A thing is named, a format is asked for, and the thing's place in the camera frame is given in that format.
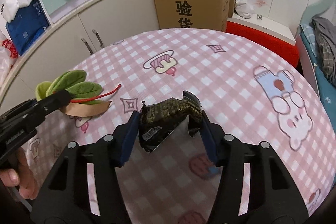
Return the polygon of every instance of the metal handle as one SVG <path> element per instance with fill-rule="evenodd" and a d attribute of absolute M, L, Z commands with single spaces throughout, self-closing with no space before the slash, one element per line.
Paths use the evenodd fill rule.
<path fill-rule="evenodd" d="M 93 55 L 93 51 L 91 50 L 91 48 L 90 48 L 89 44 L 87 43 L 87 41 L 84 38 L 82 38 L 82 41 L 85 44 L 85 46 L 87 47 L 87 49 L 89 50 L 90 54 Z"/>
<path fill-rule="evenodd" d="M 100 44 L 100 47 L 101 48 L 104 48 L 104 44 L 103 44 L 103 41 L 100 39 L 100 36 L 98 35 L 98 32 L 96 30 L 92 30 L 92 32 L 96 35 L 98 41 L 99 41 L 99 44 Z"/>

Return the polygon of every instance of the green fabric leaf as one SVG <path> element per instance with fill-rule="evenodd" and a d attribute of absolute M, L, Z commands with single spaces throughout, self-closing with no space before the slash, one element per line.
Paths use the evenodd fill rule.
<path fill-rule="evenodd" d="M 47 90 L 47 93 L 46 93 L 47 96 L 49 96 L 49 95 L 51 95 L 51 94 L 53 93 L 52 90 L 54 89 L 54 87 L 58 84 L 58 82 L 60 81 L 60 79 L 61 79 L 64 75 L 66 75 L 67 73 L 68 73 L 68 71 L 65 72 L 65 73 L 63 73 L 61 76 L 57 77 L 57 78 L 52 82 L 52 84 L 50 85 L 50 87 L 49 87 L 48 90 Z"/>
<path fill-rule="evenodd" d="M 83 100 L 83 99 L 87 99 L 87 98 L 76 98 L 75 100 Z M 101 104 L 101 103 L 104 103 L 104 101 L 93 100 L 93 101 L 90 101 L 90 102 L 85 102 L 85 103 L 80 103 L 80 104 L 83 104 L 83 105 L 97 105 L 97 104 Z"/>
<path fill-rule="evenodd" d="M 51 84 L 52 84 L 51 82 L 46 81 L 46 82 L 39 83 L 36 86 L 35 97 L 36 97 L 37 101 L 40 101 L 40 100 L 44 99 L 45 97 L 47 97 L 47 90 L 48 90 L 48 88 L 50 87 Z"/>
<path fill-rule="evenodd" d="M 72 98 L 86 99 L 98 96 L 102 90 L 101 85 L 92 82 L 80 82 L 67 88 Z"/>
<path fill-rule="evenodd" d="M 86 72 L 83 70 L 68 71 L 65 75 L 61 76 L 61 79 L 59 79 L 58 83 L 51 90 L 51 93 L 66 90 L 77 83 L 84 82 L 85 78 Z"/>

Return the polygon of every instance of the red cord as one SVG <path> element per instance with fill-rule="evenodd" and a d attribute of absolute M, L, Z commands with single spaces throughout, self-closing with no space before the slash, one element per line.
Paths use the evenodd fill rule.
<path fill-rule="evenodd" d="M 121 85 L 119 84 L 114 90 L 112 90 L 112 91 L 109 92 L 109 93 L 106 93 L 106 94 L 103 94 L 103 95 L 98 95 L 98 96 L 96 96 L 96 97 L 92 97 L 92 98 L 89 98 L 89 99 L 70 100 L 70 103 L 85 103 L 85 102 L 91 102 L 91 101 L 97 100 L 97 99 L 99 99 L 99 98 L 101 98 L 101 97 L 105 97 L 105 96 L 111 95 L 111 94 L 117 92 L 120 88 L 121 88 Z"/>

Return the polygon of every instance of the silver screw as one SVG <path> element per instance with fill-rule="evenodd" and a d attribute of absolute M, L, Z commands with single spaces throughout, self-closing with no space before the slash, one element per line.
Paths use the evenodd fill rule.
<path fill-rule="evenodd" d="M 72 148 L 75 148 L 76 147 L 76 142 L 70 142 L 68 143 L 68 148 L 72 149 Z"/>
<path fill-rule="evenodd" d="M 233 137 L 232 135 L 230 135 L 230 134 L 226 134 L 226 135 L 224 136 L 224 139 L 226 139 L 228 142 L 231 142 L 231 141 L 234 140 L 234 137 Z"/>
<path fill-rule="evenodd" d="M 269 143 L 268 142 L 262 142 L 261 147 L 267 149 L 267 148 L 269 148 Z"/>
<path fill-rule="evenodd" d="M 103 140 L 106 141 L 106 142 L 110 142 L 110 141 L 113 140 L 113 136 L 112 135 L 105 135 Z"/>

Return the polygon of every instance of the tan strap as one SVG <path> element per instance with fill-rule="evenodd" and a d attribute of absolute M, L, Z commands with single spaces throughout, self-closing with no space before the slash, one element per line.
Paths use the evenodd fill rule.
<path fill-rule="evenodd" d="M 66 115 L 75 116 L 75 117 L 91 117 L 97 116 L 109 109 L 111 102 L 103 102 L 95 105 L 86 105 L 78 103 L 70 103 L 65 107 L 60 109 Z"/>

